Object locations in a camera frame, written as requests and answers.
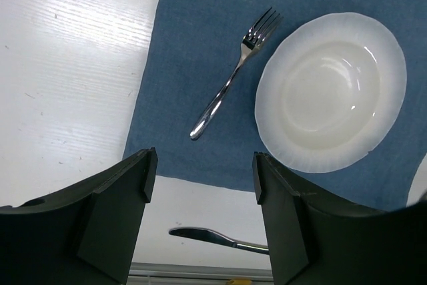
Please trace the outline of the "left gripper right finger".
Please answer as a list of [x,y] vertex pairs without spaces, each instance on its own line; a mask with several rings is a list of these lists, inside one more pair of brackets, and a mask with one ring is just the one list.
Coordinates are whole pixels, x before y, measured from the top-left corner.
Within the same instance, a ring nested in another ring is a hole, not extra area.
[[425,284],[426,202],[384,212],[253,158],[275,284]]

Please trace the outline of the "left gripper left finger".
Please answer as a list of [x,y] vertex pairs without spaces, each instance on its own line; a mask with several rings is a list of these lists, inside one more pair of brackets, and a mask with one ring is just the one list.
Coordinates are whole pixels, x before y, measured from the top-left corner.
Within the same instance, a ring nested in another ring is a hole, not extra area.
[[152,148],[1,208],[2,284],[125,284],[157,168]]

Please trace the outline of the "white bowl plate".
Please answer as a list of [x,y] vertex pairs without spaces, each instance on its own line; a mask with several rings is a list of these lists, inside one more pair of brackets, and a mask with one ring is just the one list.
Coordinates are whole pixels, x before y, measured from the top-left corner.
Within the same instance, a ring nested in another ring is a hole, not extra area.
[[406,94],[406,61],[394,34],[347,12],[313,19],[266,63],[254,115],[266,149],[306,173],[344,169],[394,125]]

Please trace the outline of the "blue cloth napkin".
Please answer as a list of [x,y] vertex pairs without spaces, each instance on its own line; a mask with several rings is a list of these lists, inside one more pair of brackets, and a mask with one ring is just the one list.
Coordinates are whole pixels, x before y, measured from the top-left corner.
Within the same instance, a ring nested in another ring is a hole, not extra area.
[[[232,73],[243,36],[268,9],[283,17],[232,83],[205,133],[189,133]],[[306,179],[353,202],[395,210],[406,205],[426,155],[426,0],[159,0],[125,156],[154,147],[161,176],[252,191],[252,158],[264,151],[256,129],[258,81],[279,43],[327,13],[357,12],[398,40],[408,80],[403,106],[384,140],[354,165]]]

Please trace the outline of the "silver fork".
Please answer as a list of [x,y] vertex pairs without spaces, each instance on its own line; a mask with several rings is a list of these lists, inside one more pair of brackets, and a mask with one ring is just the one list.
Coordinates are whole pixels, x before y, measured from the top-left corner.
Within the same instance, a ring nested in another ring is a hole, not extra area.
[[240,58],[238,64],[220,91],[205,108],[195,123],[193,129],[190,131],[189,137],[191,140],[195,141],[201,137],[206,127],[209,125],[220,108],[220,105],[229,91],[232,81],[236,77],[238,71],[250,57],[254,56],[262,48],[266,39],[268,39],[269,36],[274,32],[282,19],[283,17],[276,10],[273,10],[270,7],[249,28],[240,44]]

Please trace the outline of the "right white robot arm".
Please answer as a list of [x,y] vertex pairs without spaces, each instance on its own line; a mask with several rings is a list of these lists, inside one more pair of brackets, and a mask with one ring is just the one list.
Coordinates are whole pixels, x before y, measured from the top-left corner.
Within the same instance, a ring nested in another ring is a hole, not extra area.
[[426,198],[427,189],[427,156],[420,163],[408,192],[407,206],[411,206],[422,198]]

